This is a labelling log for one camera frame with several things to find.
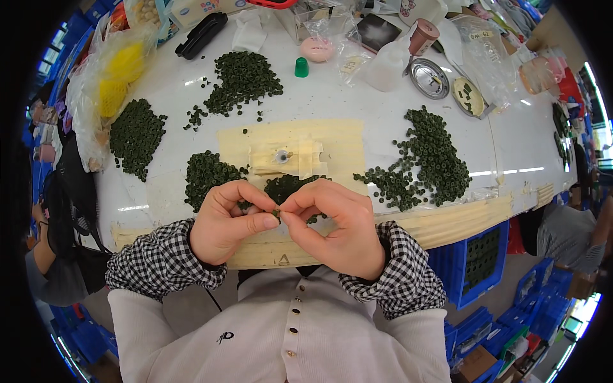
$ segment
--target green plastic cap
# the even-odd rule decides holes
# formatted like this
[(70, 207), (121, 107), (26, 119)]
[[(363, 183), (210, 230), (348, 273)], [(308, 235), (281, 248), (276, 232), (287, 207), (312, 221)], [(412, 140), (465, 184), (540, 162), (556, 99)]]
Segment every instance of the green plastic cap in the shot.
[(304, 57), (298, 57), (296, 59), (296, 68), (294, 70), (294, 75), (296, 77), (306, 77), (308, 76), (308, 62)]

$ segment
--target white cardigan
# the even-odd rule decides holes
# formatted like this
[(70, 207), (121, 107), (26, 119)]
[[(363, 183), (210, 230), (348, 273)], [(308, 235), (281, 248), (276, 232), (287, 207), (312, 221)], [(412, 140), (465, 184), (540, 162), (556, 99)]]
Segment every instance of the white cardigan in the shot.
[(345, 292), (322, 266), (266, 270), (239, 302), (179, 338), (162, 304), (109, 293), (124, 382), (450, 382), (443, 309), (405, 314), (378, 330), (375, 301)]

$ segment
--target black phone holder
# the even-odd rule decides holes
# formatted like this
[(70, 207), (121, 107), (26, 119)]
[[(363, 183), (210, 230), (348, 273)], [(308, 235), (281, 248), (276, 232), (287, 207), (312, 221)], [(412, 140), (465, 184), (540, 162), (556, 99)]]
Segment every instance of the black phone holder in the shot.
[(187, 60), (193, 59), (223, 29), (227, 22), (228, 16), (225, 13), (211, 13), (189, 32), (188, 40), (179, 44), (175, 53)]

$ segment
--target metal tin lid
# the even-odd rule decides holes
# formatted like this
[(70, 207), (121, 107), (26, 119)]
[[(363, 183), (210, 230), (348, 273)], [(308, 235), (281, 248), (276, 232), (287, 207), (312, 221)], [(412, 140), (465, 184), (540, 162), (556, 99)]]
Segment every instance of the metal tin lid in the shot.
[(409, 64), (409, 76), (413, 85), (426, 97), (440, 100), (449, 94), (449, 79), (433, 61), (414, 59)]

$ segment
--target hand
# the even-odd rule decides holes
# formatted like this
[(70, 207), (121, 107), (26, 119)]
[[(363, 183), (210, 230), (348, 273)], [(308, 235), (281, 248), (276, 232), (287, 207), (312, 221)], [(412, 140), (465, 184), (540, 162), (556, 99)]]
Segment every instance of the hand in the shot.
[[(247, 214), (237, 206), (240, 200), (254, 204)], [(189, 233), (192, 251), (205, 263), (223, 264), (244, 238), (279, 226), (274, 215), (262, 212), (275, 208), (275, 201), (245, 180), (211, 188)]]
[(39, 203), (36, 204), (32, 204), (32, 218), (34, 218), (37, 225), (40, 222), (47, 223), (47, 219), (45, 218), (45, 215), (42, 212), (42, 207), (40, 206), (41, 203), (42, 201), (39, 201)]
[[(280, 206), (294, 242), (331, 269), (372, 281), (385, 266), (385, 250), (375, 232), (369, 197), (323, 178), (308, 183)], [(338, 229), (322, 237), (305, 221), (325, 213)]]

